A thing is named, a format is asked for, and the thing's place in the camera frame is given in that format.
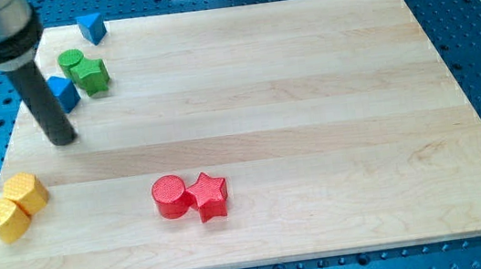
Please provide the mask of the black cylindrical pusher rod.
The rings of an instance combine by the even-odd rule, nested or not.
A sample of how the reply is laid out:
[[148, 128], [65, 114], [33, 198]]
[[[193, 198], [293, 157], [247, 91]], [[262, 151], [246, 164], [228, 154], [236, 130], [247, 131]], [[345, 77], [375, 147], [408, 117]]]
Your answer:
[[77, 132], [35, 62], [29, 61], [5, 75], [52, 144], [68, 145], [75, 140]]

